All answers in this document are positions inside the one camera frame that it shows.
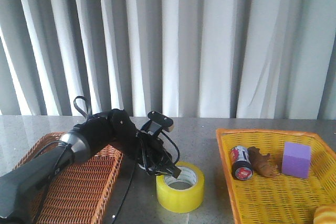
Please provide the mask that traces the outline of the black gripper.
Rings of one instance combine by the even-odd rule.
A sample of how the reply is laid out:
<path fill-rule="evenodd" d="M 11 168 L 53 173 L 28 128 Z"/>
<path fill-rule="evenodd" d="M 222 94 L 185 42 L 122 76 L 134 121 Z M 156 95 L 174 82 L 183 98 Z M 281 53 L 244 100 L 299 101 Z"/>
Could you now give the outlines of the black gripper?
<path fill-rule="evenodd" d="M 164 132 L 160 134 L 172 143 Z M 181 169 L 175 166 L 172 155 L 164 148 L 164 142 L 159 136 L 151 136 L 146 132 L 137 132 L 136 136 L 140 141 L 138 164 L 147 174 L 166 174 L 174 178 L 179 177 Z"/>

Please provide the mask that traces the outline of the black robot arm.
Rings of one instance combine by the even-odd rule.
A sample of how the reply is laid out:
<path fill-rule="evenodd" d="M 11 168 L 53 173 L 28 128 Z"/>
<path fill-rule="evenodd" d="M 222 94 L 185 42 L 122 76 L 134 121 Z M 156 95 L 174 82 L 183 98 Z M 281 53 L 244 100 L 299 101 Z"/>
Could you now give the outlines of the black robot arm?
<path fill-rule="evenodd" d="M 30 201 L 73 164 L 83 164 L 111 145 L 142 166 L 148 175 L 178 178 L 181 170 L 158 135 L 173 120 L 159 112 L 137 129 L 125 110 L 89 115 L 65 133 L 57 146 L 1 176 L 1 223 L 31 223 Z"/>

